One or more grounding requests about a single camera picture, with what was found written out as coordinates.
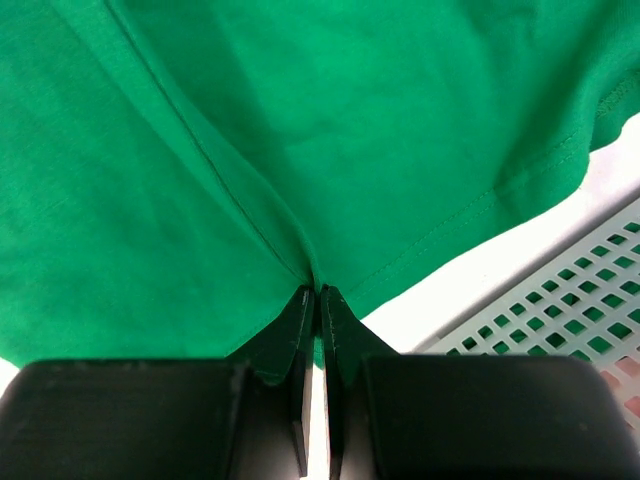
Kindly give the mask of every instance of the green fabric in basket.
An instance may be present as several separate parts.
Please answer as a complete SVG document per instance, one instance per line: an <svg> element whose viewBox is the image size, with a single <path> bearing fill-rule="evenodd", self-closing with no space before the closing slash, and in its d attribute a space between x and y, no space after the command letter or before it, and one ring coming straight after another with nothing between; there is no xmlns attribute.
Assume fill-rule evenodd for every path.
<svg viewBox="0 0 640 480"><path fill-rule="evenodd" d="M300 284L363 316L638 110L637 0L4 0L0 356L225 355Z"/></svg>

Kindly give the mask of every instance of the green shirt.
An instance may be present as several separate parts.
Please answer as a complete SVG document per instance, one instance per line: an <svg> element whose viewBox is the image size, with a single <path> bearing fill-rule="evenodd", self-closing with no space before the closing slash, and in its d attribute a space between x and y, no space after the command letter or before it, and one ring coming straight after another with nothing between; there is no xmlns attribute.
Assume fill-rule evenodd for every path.
<svg viewBox="0 0 640 480"><path fill-rule="evenodd" d="M4 0L0 356L225 355L300 284L366 315L638 110L638 0Z"/></svg>

